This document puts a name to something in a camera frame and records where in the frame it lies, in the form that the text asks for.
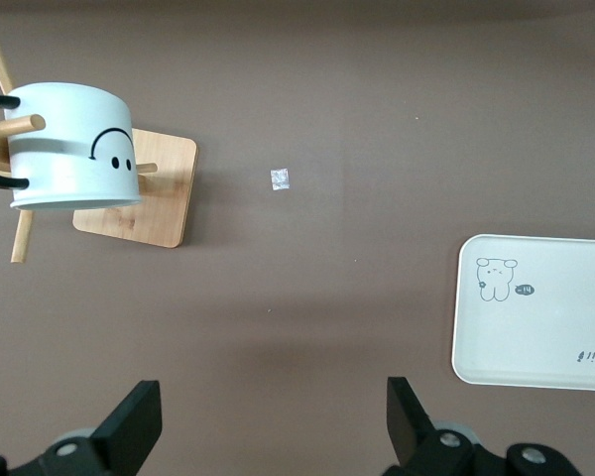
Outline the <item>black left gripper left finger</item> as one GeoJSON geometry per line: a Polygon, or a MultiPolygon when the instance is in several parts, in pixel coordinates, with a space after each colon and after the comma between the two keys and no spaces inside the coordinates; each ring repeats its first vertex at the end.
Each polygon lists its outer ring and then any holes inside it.
{"type": "Polygon", "coordinates": [[[0,476],[137,476],[162,433],[161,388],[141,381],[96,428],[74,430],[0,476]]]}

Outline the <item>white rabbit print tray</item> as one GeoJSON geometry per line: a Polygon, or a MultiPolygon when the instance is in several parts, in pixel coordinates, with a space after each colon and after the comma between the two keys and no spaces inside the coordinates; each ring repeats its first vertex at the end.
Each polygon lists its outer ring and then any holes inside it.
{"type": "Polygon", "coordinates": [[[595,240],[469,238],[451,364],[469,384],[595,391],[595,240]]]}

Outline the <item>wooden mug tree stand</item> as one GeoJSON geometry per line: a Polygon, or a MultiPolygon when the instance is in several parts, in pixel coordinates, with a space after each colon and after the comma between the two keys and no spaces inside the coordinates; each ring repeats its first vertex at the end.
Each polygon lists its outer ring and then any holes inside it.
{"type": "MultiPolygon", "coordinates": [[[[7,95],[15,85],[0,49],[0,95],[7,95]]],[[[46,122],[38,114],[0,120],[0,176],[10,176],[9,137],[44,129],[46,122]]],[[[187,138],[160,134],[132,125],[136,170],[141,200],[129,206],[76,209],[73,226],[84,232],[100,234],[165,248],[181,244],[195,172],[197,146],[187,138]]],[[[42,209],[20,210],[11,260],[26,260],[33,215],[42,209]]]]}

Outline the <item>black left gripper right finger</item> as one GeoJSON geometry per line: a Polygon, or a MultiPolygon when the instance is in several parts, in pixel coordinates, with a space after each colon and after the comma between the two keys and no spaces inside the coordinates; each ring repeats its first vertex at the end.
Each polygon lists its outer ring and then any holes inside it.
{"type": "Polygon", "coordinates": [[[399,463],[383,476],[582,476],[549,446],[516,443],[499,456],[467,427],[435,427],[405,377],[387,381],[386,421],[399,463]]]}

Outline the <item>white smiley mug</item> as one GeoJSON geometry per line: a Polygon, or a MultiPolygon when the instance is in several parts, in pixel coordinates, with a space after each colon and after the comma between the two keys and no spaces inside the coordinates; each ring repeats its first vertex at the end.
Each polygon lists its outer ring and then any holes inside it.
{"type": "Polygon", "coordinates": [[[42,130],[8,138],[9,177],[20,210],[134,205],[141,196],[131,113],[118,96],[93,86],[41,82],[0,95],[7,119],[42,116],[42,130]]]}

